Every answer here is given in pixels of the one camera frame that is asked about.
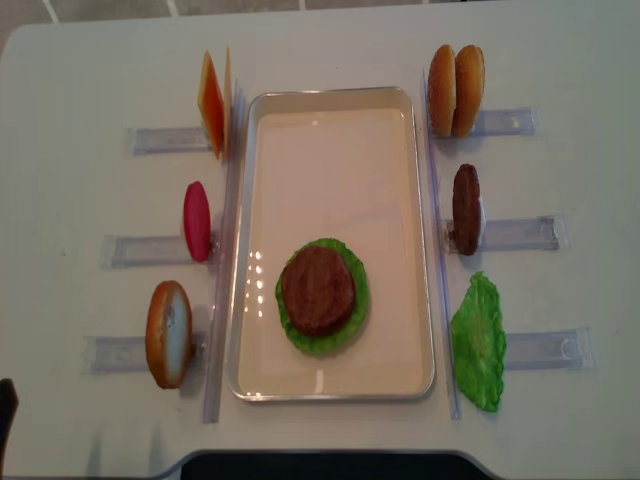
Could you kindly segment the golden bun half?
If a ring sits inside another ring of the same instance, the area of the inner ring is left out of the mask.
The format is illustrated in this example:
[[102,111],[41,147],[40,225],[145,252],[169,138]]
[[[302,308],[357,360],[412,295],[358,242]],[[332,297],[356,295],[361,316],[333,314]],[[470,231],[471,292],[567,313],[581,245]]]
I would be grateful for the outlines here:
[[467,45],[455,58],[456,109],[452,131],[456,137],[470,135],[484,95],[485,62],[480,47]]
[[449,137],[456,108],[455,55],[449,44],[439,47],[432,58],[427,100],[433,130],[441,137]]

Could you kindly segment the clear left long rail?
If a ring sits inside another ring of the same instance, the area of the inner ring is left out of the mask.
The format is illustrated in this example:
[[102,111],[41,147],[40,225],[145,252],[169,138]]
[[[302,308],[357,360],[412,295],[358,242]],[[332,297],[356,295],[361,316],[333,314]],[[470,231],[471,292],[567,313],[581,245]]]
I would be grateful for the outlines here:
[[241,199],[242,145],[244,135],[246,97],[239,81],[235,82],[231,117],[230,154],[227,161],[227,180],[224,210],[219,231],[215,304],[207,344],[207,373],[203,402],[203,423],[217,423],[220,415],[226,327],[233,299],[234,255],[237,243],[238,203]]

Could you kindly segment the bun half front left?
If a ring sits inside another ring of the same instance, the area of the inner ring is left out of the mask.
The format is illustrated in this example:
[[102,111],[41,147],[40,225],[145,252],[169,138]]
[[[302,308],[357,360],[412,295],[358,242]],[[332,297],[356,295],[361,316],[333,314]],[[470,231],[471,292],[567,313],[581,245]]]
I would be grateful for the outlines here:
[[162,389],[177,389],[192,356],[192,309],[175,280],[155,288],[147,314],[145,352],[149,370]]

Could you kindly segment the golden bun half inner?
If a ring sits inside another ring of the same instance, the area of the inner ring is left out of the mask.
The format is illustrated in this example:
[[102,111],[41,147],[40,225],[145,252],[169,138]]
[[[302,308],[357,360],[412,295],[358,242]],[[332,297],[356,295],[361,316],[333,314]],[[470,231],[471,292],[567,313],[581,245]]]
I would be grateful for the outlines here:
[[480,47],[467,45],[455,58],[456,109],[452,131],[456,137],[470,135],[484,95],[485,62]]

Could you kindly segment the clear right long rail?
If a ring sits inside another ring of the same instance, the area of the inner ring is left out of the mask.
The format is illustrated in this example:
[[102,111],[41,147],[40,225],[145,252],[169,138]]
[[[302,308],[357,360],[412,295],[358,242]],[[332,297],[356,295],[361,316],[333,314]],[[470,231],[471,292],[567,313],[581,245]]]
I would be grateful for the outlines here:
[[445,358],[446,388],[449,402],[449,411],[452,420],[461,418],[459,391],[455,381],[453,348],[450,336],[450,304],[447,285],[446,252],[444,233],[440,214],[440,197],[438,189],[437,168],[435,161],[435,149],[433,145],[434,134],[429,114],[427,72],[422,71],[421,98],[423,107],[423,132],[425,137],[425,156],[429,179],[429,196],[431,205],[431,223],[433,230],[433,245],[435,252],[436,278],[438,285],[439,305],[441,310],[441,330],[443,336],[443,350]]

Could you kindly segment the brown meat patty standing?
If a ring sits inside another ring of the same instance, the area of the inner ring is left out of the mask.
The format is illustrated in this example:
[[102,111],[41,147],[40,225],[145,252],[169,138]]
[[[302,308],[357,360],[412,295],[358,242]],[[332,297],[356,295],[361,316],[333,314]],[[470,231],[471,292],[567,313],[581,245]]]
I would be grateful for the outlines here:
[[481,238],[482,209],[480,185],[475,167],[463,164],[458,169],[453,186],[454,242],[457,251],[473,255]]

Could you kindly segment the clear bun holder strip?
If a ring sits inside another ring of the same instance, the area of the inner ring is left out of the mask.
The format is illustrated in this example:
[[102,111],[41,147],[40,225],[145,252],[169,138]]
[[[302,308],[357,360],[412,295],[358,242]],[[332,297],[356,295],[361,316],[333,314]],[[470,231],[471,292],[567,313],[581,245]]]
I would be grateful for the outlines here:
[[468,138],[534,135],[541,123],[538,107],[480,110]]
[[144,336],[85,338],[82,372],[90,375],[149,372]]

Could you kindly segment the clear lettuce holder strip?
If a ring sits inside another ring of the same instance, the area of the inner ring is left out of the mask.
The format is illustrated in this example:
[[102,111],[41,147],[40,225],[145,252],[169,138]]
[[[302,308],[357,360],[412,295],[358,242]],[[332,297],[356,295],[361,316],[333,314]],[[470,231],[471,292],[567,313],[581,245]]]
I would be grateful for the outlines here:
[[507,370],[581,370],[594,367],[588,328],[507,335]]

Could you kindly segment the clear cheese holder strip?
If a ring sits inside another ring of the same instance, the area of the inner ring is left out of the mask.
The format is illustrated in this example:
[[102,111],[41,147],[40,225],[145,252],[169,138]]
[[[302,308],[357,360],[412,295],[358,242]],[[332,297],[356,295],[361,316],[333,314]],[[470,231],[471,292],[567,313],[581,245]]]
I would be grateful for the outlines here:
[[128,148],[133,155],[207,152],[211,144],[202,127],[130,128]]

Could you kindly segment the clear right bun holder strip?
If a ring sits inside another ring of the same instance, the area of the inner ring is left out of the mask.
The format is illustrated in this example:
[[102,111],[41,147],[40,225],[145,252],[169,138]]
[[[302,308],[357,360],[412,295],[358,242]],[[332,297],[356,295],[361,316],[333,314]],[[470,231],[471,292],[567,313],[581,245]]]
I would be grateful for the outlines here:
[[468,138],[534,135],[541,123],[538,107],[480,110]]

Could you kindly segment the clear long rail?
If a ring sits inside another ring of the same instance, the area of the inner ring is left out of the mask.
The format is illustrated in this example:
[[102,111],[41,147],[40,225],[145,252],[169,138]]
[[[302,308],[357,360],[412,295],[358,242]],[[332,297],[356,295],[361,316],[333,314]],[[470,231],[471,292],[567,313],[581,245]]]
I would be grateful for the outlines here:
[[431,205],[431,223],[433,230],[433,245],[435,252],[436,278],[438,285],[439,305],[441,310],[441,330],[443,336],[443,350],[445,358],[446,388],[449,402],[449,411],[452,420],[461,418],[459,391],[455,381],[453,348],[450,336],[450,304],[447,285],[446,252],[444,233],[440,214],[440,197],[438,189],[437,168],[435,161],[435,149],[433,145],[434,134],[429,114],[427,72],[422,71],[421,98],[423,107],[423,132],[425,137],[425,156],[429,179],[429,196]]
[[233,299],[234,255],[237,243],[238,203],[241,199],[242,145],[244,135],[246,97],[239,81],[235,82],[231,117],[230,154],[227,161],[227,180],[224,210],[219,231],[215,304],[207,344],[207,373],[203,402],[203,423],[217,423],[220,415],[226,327]]

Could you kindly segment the green lettuce leaf standing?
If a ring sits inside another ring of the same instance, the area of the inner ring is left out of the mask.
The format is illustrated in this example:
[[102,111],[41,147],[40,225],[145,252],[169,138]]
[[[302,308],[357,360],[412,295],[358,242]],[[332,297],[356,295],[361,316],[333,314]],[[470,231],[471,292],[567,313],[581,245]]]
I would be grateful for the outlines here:
[[507,338],[499,291],[484,272],[471,276],[450,334],[459,390],[479,409],[495,413],[504,390]]

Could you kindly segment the green lettuce leaf on tray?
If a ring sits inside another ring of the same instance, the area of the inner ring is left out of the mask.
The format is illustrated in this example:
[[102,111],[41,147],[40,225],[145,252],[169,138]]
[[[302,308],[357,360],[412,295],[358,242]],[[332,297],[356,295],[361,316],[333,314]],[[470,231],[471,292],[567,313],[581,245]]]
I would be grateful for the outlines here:
[[[294,259],[295,255],[309,246],[322,246],[338,252],[345,260],[355,284],[355,306],[346,324],[335,333],[312,337],[297,331],[289,321],[282,298],[281,278],[284,268]],[[286,262],[275,287],[275,297],[278,304],[280,323],[291,343],[301,352],[309,355],[324,356],[339,351],[349,344],[359,334],[369,310],[370,294],[367,284],[367,275],[362,261],[351,251],[344,242],[335,238],[320,238],[306,243],[300,247]]]

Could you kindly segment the red tomato slice standing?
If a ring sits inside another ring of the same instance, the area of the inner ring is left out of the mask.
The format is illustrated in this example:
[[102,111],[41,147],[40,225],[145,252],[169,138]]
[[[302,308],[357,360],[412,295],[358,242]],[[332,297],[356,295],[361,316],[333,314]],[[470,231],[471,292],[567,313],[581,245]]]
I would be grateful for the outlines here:
[[211,246],[211,218],[206,192],[199,181],[191,183],[185,193],[183,230],[192,259],[205,262]]

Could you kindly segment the orange cheese slice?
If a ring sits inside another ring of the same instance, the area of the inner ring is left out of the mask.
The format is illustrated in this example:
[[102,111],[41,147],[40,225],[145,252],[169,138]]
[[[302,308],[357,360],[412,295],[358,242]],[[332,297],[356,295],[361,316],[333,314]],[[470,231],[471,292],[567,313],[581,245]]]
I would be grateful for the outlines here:
[[204,52],[197,105],[217,159],[224,146],[224,103],[212,58]]

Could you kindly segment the clear patty holder strip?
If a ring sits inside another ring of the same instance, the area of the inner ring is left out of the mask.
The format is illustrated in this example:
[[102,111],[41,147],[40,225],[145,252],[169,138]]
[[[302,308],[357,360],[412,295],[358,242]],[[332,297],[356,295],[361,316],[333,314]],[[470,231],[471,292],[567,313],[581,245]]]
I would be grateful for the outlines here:
[[485,219],[476,251],[558,250],[568,247],[565,217],[545,215],[525,219]]

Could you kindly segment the clear tomato holder strip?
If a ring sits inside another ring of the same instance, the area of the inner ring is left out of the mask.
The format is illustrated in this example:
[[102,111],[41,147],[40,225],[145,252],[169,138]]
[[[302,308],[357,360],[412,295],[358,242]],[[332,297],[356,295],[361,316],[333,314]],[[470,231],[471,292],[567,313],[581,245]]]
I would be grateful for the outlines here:
[[195,263],[182,236],[106,235],[100,252],[100,267],[103,269],[185,266]]

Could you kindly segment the clear left bun holder strip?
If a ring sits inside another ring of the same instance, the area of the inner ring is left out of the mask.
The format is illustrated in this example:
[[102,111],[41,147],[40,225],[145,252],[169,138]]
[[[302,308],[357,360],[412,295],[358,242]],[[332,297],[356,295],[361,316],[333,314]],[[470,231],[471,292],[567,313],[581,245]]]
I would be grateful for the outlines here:
[[85,338],[82,372],[90,375],[149,372],[144,336]]

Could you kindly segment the white rectangular tray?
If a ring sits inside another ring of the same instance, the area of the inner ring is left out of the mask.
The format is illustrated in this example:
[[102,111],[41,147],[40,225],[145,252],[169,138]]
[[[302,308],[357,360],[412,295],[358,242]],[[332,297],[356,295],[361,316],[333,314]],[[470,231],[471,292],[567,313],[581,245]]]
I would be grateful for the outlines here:
[[[435,373],[414,108],[397,87],[272,93],[248,111],[226,370],[248,402],[405,400]],[[298,350],[275,287],[335,238],[362,261],[366,323],[331,355]]]

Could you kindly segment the brown meat patty on tray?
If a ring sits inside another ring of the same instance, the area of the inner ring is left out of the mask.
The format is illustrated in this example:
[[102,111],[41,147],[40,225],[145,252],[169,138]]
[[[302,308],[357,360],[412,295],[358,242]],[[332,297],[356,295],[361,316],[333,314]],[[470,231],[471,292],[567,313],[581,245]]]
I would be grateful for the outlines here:
[[355,306],[355,284],[343,257],[309,246],[284,268],[282,298],[289,321],[302,334],[328,336],[342,328]]

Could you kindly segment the golden bun half outer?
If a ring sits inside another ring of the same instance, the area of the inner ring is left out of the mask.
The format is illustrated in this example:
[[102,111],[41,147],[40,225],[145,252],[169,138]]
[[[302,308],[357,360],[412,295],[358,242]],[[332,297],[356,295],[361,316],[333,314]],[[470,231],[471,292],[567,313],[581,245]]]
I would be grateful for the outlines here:
[[449,44],[439,47],[432,58],[427,100],[433,130],[441,137],[449,137],[456,108],[455,55]]

